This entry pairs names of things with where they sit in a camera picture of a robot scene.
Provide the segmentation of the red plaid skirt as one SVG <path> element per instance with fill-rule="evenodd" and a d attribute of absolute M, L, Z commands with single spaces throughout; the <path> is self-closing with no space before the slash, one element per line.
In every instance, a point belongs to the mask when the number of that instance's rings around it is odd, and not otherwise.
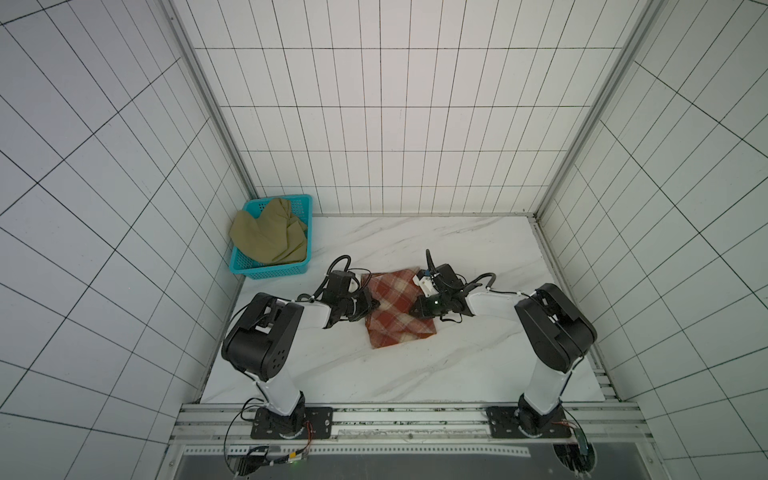
<path fill-rule="evenodd" d="M 367 285 L 379 306 L 365 319 L 373 349 L 429 338 L 437 333 L 434 320 L 419 319 L 409 311 L 422 290 L 413 282 L 419 267 L 373 273 Z"/>

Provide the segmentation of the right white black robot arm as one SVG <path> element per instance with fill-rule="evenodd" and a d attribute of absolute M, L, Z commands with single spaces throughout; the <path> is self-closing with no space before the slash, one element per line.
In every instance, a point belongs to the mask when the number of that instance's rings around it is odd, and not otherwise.
<path fill-rule="evenodd" d="M 566 426 L 562 394 L 597 340 L 592 323 L 555 284 L 545 283 L 532 293 L 494 288 L 496 274 L 485 272 L 464 281 L 451 265 L 437 266 L 430 252 L 427 267 L 412 282 L 421 289 L 409 314 L 442 321 L 451 313 L 460 317 L 487 316 L 511 320 L 525 332 L 537 361 L 527 388 L 510 412 L 486 409 L 495 437 L 532 439 L 549 434 L 551 426 Z"/>

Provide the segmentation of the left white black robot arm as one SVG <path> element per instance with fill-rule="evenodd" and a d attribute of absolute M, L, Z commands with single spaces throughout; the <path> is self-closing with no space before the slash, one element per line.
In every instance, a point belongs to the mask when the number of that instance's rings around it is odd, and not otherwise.
<path fill-rule="evenodd" d="M 369 289 L 372 279 L 370 270 L 353 268 L 351 257 L 342 255 L 314 293 L 288 300 L 260 292 L 235 314 L 221 356 L 261 394 L 253 420 L 257 436 L 293 439 L 310 434 L 305 395 L 285 368 L 293 342 L 301 330 L 326 330 L 373 313 L 380 302 Z"/>

